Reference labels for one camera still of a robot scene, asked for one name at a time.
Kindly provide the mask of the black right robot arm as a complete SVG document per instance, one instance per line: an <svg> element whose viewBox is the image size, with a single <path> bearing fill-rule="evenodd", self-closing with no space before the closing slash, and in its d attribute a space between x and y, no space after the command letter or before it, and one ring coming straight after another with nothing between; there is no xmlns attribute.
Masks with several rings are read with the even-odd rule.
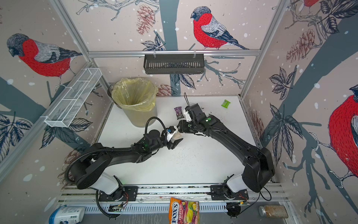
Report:
<svg viewBox="0 0 358 224"><path fill-rule="evenodd" d="M241 174L228 177L224 183L223 194L233 194L250 189L259 193L275 174L271 153L266 148L259 149L230 131L217 117L210 115L202 120L181 120L180 133L203 133L225 146L244 166Z"/></svg>

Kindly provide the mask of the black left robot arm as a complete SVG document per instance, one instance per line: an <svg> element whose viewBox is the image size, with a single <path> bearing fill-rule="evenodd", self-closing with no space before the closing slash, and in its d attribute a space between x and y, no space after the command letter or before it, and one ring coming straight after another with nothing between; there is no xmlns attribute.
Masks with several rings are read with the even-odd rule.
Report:
<svg viewBox="0 0 358 224"><path fill-rule="evenodd" d="M108 167L145 162L161 148L174 149L182 140L176 127L171 126L163 132L151 130L127 148L104 147L95 143L66 168L64 178L78 189L92 188L111 194L122 184L118 177L105 173Z"/></svg>

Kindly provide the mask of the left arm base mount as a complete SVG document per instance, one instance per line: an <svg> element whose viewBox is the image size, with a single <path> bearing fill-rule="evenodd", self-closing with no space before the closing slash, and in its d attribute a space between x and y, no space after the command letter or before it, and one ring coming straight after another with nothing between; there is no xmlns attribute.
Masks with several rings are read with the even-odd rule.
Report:
<svg viewBox="0 0 358 224"><path fill-rule="evenodd" d="M100 202L134 202L138 194L138 186L121 186L114 193L107 195L99 193Z"/></svg>

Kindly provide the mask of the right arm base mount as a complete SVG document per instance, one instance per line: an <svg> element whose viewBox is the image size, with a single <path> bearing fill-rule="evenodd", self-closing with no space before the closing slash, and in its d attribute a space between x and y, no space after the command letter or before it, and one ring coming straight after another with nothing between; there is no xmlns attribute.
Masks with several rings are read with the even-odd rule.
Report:
<svg viewBox="0 0 358 224"><path fill-rule="evenodd" d="M208 195L211 196L211 199L214 201L220 200L244 200L249 199L248 193L246 190L238 191L237 193L232 192L228 187L223 185L211 185L210 192Z"/></svg>

